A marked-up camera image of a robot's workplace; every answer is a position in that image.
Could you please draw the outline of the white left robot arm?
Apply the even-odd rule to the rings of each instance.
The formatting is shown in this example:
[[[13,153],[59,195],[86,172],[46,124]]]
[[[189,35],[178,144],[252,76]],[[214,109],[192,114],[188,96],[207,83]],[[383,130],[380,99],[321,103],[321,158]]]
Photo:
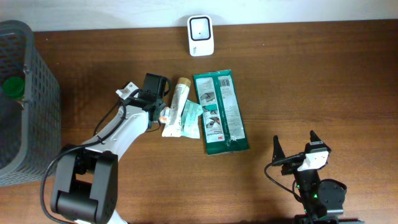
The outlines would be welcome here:
[[[130,145],[159,122],[171,81],[148,73],[142,88],[132,82],[117,90],[115,117],[79,146],[67,145],[49,164],[56,169],[49,216],[65,223],[124,223],[116,211],[118,163]]]

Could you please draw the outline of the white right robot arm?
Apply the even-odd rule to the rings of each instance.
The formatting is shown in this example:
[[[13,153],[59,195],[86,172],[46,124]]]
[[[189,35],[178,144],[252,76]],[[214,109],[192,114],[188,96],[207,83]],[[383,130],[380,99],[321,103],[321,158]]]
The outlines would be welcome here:
[[[331,149],[310,131],[310,142],[303,152],[287,157],[282,163],[282,175],[293,175],[299,201],[305,213],[294,216],[298,224],[362,223],[355,218],[340,219],[347,186],[334,179],[321,179],[318,171],[328,164]]]

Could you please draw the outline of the white tube gold cap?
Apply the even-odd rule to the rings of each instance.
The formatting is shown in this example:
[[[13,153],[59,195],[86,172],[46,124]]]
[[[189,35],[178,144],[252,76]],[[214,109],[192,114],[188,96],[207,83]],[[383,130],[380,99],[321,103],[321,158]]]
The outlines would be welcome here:
[[[162,131],[162,137],[180,137],[182,111],[188,98],[191,81],[188,78],[181,77],[175,86],[172,103],[170,105],[170,123],[165,124]]]

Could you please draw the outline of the green lid jar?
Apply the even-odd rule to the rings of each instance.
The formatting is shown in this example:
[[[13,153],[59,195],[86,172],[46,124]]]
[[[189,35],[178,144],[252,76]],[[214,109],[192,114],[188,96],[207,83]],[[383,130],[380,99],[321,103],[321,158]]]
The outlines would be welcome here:
[[[24,99],[25,81],[21,77],[8,78],[2,85],[6,96],[21,101]]]

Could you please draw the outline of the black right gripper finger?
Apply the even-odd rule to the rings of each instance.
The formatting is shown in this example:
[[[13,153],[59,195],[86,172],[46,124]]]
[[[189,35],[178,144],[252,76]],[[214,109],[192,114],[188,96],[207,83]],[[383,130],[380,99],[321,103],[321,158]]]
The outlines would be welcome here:
[[[317,136],[314,130],[310,131],[310,145],[319,146],[324,144],[324,142]]]
[[[282,146],[280,145],[278,135],[273,137],[273,155],[272,162],[277,162],[279,160],[285,159],[285,154],[283,152]]]

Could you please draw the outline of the green 3M gloves packet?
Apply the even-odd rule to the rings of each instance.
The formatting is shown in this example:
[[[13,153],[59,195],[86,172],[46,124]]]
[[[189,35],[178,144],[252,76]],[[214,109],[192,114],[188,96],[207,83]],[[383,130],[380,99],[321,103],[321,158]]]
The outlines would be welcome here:
[[[203,109],[206,153],[210,156],[248,150],[232,71],[197,74],[193,79]]]

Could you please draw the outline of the mint green snack pouch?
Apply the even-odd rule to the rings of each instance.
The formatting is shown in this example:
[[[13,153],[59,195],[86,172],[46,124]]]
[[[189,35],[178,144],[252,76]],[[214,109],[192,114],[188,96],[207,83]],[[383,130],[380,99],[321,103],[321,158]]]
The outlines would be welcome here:
[[[202,106],[187,100],[185,103],[182,120],[181,135],[192,139],[200,139],[200,130],[198,127],[198,117],[203,114]]]

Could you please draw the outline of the orange snack packet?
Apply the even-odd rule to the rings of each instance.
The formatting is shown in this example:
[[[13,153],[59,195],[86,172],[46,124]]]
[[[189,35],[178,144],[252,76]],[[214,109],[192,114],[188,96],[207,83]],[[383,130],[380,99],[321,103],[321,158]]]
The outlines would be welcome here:
[[[170,108],[166,106],[159,115],[159,122],[162,124],[170,123]]]

